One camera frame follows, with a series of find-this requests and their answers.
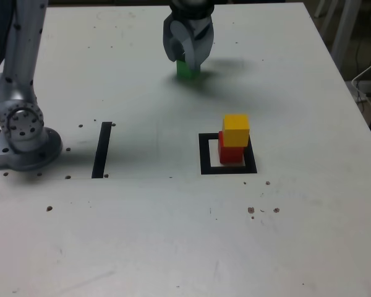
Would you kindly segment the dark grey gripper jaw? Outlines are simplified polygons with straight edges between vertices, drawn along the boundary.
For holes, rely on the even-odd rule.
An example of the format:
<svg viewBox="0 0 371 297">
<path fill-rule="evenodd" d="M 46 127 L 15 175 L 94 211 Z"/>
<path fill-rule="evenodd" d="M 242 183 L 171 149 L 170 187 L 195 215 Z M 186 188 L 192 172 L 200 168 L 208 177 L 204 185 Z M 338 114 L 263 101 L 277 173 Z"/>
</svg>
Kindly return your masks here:
<svg viewBox="0 0 371 297">
<path fill-rule="evenodd" d="M 163 23 L 163 46 L 168 59 L 172 62 L 180 59 L 182 56 L 182 45 L 171 33 L 170 25 L 174 21 L 169 15 Z"/>
</svg>

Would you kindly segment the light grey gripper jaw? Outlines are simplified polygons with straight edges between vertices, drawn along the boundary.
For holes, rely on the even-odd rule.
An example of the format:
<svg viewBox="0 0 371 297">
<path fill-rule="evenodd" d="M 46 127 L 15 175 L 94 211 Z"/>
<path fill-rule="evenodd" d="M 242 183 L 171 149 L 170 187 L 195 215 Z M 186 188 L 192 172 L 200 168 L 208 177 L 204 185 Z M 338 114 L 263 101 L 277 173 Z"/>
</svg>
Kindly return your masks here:
<svg viewBox="0 0 371 297">
<path fill-rule="evenodd" d="M 169 32 L 169 60 L 184 61 L 191 71 L 200 71 L 213 46 L 212 18 L 172 20 Z"/>
</svg>

